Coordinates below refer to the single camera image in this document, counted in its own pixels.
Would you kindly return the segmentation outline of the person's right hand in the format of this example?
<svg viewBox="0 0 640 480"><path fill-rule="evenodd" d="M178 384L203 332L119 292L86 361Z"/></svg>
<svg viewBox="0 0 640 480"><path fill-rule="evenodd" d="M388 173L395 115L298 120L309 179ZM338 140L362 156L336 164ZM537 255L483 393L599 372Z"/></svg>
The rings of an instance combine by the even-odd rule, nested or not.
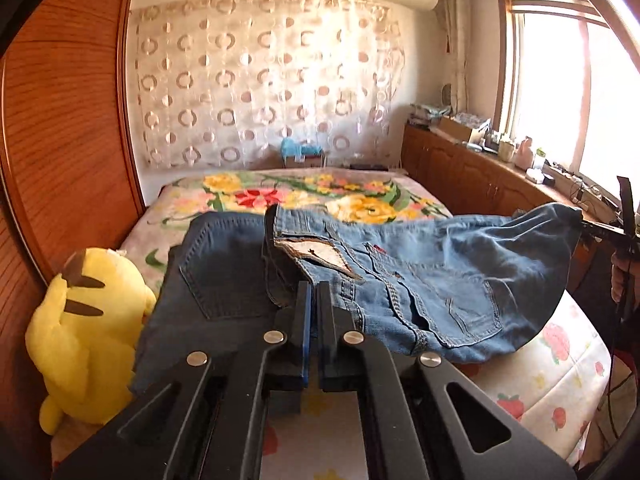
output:
<svg viewBox="0 0 640 480"><path fill-rule="evenodd" d="M611 296L614 302L620 302L623 292L626 290L624 277L628 274L634 279L634 305L638 306L640 300L640 262L630 260L616 252L612 255Z"/></svg>

